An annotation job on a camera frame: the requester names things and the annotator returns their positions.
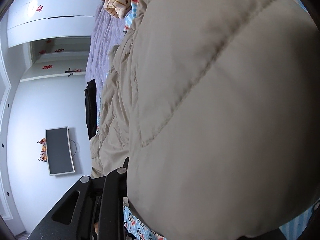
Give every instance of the white wardrobe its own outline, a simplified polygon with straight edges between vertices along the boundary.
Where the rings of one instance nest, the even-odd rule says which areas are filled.
[[[9,47],[54,37],[90,37],[100,0],[15,0],[8,12]]]

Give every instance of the white door frame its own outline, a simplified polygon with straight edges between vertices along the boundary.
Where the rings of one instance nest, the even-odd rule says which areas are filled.
[[[12,84],[9,80],[6,67],[4,64],[4,57],[3,57],[3,48],[0,42],[0,75],[3,79],[5,84],[5,92],[3,97],[1,98],[0,103],[0,201],[4,207],[4,215],[3,220],[12,231],[14,235],[18,235],[25,231],[25,227],[22,223],[20,215],[18,213],[17,207],[14,203],[11,185],[9,181],[9,173],[8,173],[8,166],[7,166],[7,135],[8,135],[8,124],[9,124],[9,117],[11,112],[11,105],[13,103],[13,99],[19,85],[19,82],[15,82]]]

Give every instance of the red paper cutout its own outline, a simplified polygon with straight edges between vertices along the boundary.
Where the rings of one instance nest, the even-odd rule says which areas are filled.
[[[42,11],[42,8],[43,8],[43,6],[40,5],[40,6],[37,7],[37,10],[36,10],[36,11],[37,11],[37,12],[41,12],[41,11]]]
[[[48,65],[48,66],[43,66],[42,69],[49,69],[49,68],[52,68],[53,65]]]

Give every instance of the television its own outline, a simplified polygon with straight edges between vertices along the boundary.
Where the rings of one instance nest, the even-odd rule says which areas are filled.
[[[45,130],[49,174],[60,175],[75,172],[69,141],[69,128]]]

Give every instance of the bed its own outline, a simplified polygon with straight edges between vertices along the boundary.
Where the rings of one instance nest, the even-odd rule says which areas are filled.
[[[97,7],[95,24],[91,35],[90,53],[87,63],[85,81],[95,80],[97,87],[97,110],[100,109],[100,94],[109,71],[108,52],[120,44],[124,37],[124,19],[111,17],[104,9],[103,3]]]
[[[298,3],[304,10],[304,6],[301,4],[301,2],[299,0],[294,0],[296,3]],[[132,6],[132,12],[127,16],[126,20],[125,20],[125,24],[127,26],[130,26],[132,23],[132,19],[135,18],[136,16],[136,7],[137,5],[135,4],[134,6]],[[119,26],[117,28],[124,28],[125,31],[129,30],[128,27],[125,27],[124,21],[121,22],[123,25]],[[138,23],[134,24],[134,26],[132,27],[133,31],[137,31],[139,28]],[[95,39],[100,40],[99,37],[100,33],[95,31],[93,33],[93,36],[95,37]],[[117,76],[119,73],[119,69],[115,69],[114,67],[111,67],[111,64],[108,64],[108,61],[110,60],[111,62],[113,61],[113,58],[115,57],[115,61],[121,61],[121,59],[119,57],[129,57],[130,56],[128,54],[125,54],[126,51],[128,51],[128,49],[126,48],[126,46],[128,46],[128,44],[130,43],[130,41],[128,41],[128,39],[126,40],[126,44],[120,46],[120,50],[121,52],[118,51],[118,47],[114,48],[114,50],[112,51],[111,48],[113,47],[113,45],[120,43],[121,39],[123,38],[123,36],[118,35],[119,38],[119,42],[114,42],[110,43],[110,46],[108,46],[108,50],[102,50],[101,51],[101,55],[104,55],[104,64],[103,66],[108,66],[106,68],[104,68],[103,70],[100,70],[96,67],[96,70],[99,71],[100,73],[100,77],[101,80],[103,80],[103,78],[105,77],[105,74],[107,71],[109,71],[108,74],[108,78],[109,78],[109,83],[107,82],[105,87],[102,89],[102,84],[103,81],[100,83],[100,88],[97,90],[100,90],[100,94],[98,95],[98,100],[101,103],[100,104],[100,111],[98,114],[98,118],[100,118],[100,114],[102,115],[102,120],[100,122],[100,120],[98,120],[97,123],[97,136],[95,136],[92,141],[91,141],[91,149],[92,149],[92,161],[93,161],[93,174],[92,177],[97,177],[97,176],[102,176],[102,175],[106,175],[108,174],[110,171],[112,171],[114,168],[116,167],[121,167],[122,166],[122,162],[123,160],[128,156],[128,140],[125,139],[126,137],[128,138],[129,136],[127,136],[127,134],[129,134],[129,130],[127,130],[126,128],[124,129],[123,127],[121,127],[121,125],[116,124],[115,123],[115,115],[114,114],[110,114],[110,109],[114,109],[113,111],[118,111],[118,113],[124,114],[124,117],[119,120],[117,119],[116,122],[122,122],[123,124],[126,124],[124,127],[129,127],[128,125],[128,118],[126,116],[126,101],[123,98],[118,98],[118,100],[123,100],[123,105],[118,105],[117,103],[115,103],[114,101],[112,101],[113,97],[119,93],[119,95],[121,94],[119,92],[119,89],[122,90],[128,90],[128,87],[126,87],[126,85],[124,84],[123,86],[118,87],[118,83],[117,82],[121,82],[121,80],[117,80]],[[98,48],[97,45],[94,45],[93,47],[93,54],[94,54],[94,48]],[[104,126],[103,127],[103,134],[99,133],[99,127],[100,126]],[[107,136],[109,135],[109,137],[111,137],[113,134],[113,137],[121,137],[121,139],[119,139],[119,141],[114,141],[112,143],[105,143],[105,138],[107,138]],[[130,210],[126,207],[125,208],[125,220],[129,220],[131,219],[130,216],[132,216],[132,213],[130,213]],[[291,222],[283,225],[280,227],[280,229],[282,230],[282,232],[285,234],[287,240],[295,240],[298,238],[298,236],[302,233],[302,231],[304,230],[304,228],[306,227],[306,224],[308,222],[308,219],[311,216],[311,208],[309,208],[308,210],[306,210],[303,214],[301,214],[300,216],[296,217],[295,219],[293,219]],[[142,229],[148,228],[147,226],[145,226],[141,220],[139,220],[138,218],[134,218],[131,219],[132,221],[135,221],[135,224],[139,224],[140,227],[135,228],[133,231],[133,234],[138,238],[140,238],[141,240],[146,239],[148,237],[148,233],[141,234]],[[151,238],[154,239],[159,239],[162,238],[160,235],[157,234],[150,234]]]

